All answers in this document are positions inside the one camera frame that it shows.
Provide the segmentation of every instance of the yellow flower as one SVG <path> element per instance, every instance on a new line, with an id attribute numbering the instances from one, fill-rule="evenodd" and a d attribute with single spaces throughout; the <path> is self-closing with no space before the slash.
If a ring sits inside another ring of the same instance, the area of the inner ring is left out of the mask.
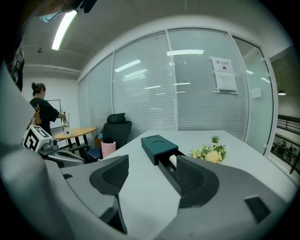
<path id="1" fill-rule="evenodd" d="M 213 163 L 218 163 L 219 161 L 221 161 L 221 159 L 221 154 L 217 151 L 211 151 L 205 156 L 205 160 Z"/>

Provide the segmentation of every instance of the floor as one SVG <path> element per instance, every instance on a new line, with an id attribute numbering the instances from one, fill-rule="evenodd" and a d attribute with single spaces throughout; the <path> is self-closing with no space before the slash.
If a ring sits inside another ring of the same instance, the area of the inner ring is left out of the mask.
<path id="1" fill-rule="evenodd" d="M 296 171 L 293 171 L 292 174 L 290 174 L 290 170 L 292 168 L 291 166 L 289 166 L 286 162 L 282 161 L 272 153 L 269 154 L 268 159 L 272 163 L 274 163 L 281 171 L 283 171 L 296 185 L 296 187 L 300 187 L 300 175 Z"/>

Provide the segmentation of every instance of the white table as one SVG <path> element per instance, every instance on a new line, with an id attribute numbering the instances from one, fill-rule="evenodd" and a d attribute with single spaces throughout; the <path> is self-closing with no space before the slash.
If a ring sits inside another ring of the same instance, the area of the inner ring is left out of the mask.
<path id="1" fill-rule="evenodd" d="M 287 203 L 297 191 L 292 181 L 272 162 L 225 131 L 149 130 L 107 157 L 129 155 L 129 175 L 120 192 L 120 205 L 128 235 L 136 239 L 156 237 L 176 217 L 180 200 L 141 146 L 141 138 L 151 135 L 161 135 L 178 145 L 179 151 L 187 156 L 193 148 L 209 145 L 211 136 L 218 135 L 221 144 L 229 147 L 221 164 L 252 174 Z"/>

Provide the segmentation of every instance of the round wooden table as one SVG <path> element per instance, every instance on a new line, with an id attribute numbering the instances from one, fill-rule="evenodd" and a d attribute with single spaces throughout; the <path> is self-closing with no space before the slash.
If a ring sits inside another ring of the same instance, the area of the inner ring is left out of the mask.
<path id="1" fill-rule="evenodd" d="M 93 131 L 95 131 L 96 128 L 95 127 L 82 127 L 82 128 L 75 128 L 73 130 L 71 130 L 71 136 L 66 136 L 63 132 L 62 133 L 58 133 L 57 135 L 54 136 L 55 139 L 57 140 L 65 140 L 67 139 L 67 142 L 69 144 L 69 147 L 70 147 L 70 150 L 71 151 L 75 151 L 75 150 L 79 150 L 80 152 L 80 155 L 83 157 L 83 158 L 86 158 L 86 155 L 84 153 L 84 150 L 83 148 L 86 148 L 87 150 L 89 150 L 89 145 L 88 145 L 88 140 L 86 138 L 86 135 L 88 133 L 91 133 Z M 83 139 L 84 139 L 84 143 L 85 145 L 82 146 L 81 148 L 79 148 L 80 146 L 80 142 L 79 142 L 79 136 L 83 136 Z M 76 141 L 76 145 L 77 145 L 77 148 L 73 148 L 73 145 L 72 145 L 72 142 L 71 142 L 71 138 L 75 138 L 75 141 Z"/>

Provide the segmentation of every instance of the pink bag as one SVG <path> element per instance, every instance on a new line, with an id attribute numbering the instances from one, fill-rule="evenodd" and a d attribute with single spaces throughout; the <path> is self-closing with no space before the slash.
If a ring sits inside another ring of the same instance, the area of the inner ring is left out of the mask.
<path id="1" fill-rule="evenodd" d="M 116 151 L 116 142 L 113 143 L 104 143 L 101 142 L 102 156 L 103 158 L 107 157 L 114 151 Z"/>

